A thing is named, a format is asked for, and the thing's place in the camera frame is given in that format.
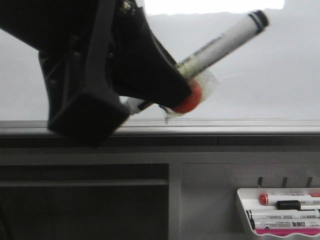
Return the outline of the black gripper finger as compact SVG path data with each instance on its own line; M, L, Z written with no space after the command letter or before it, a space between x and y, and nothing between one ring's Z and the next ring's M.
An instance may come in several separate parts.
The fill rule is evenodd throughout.
M99 0L89 24L72 32L64 48L38 56L48 129L90 147L101 145L129 116L107 63L115 7L113 0Z
M113 54L109 59L112 84L119 95L169 108L191 95L190 84L153 34L144 9L135 0L115 2L109 51Z

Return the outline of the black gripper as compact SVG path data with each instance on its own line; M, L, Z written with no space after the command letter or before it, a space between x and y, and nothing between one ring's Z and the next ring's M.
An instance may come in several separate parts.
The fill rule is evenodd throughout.
M87 46L97 0L2 0L0 28L45 54Z

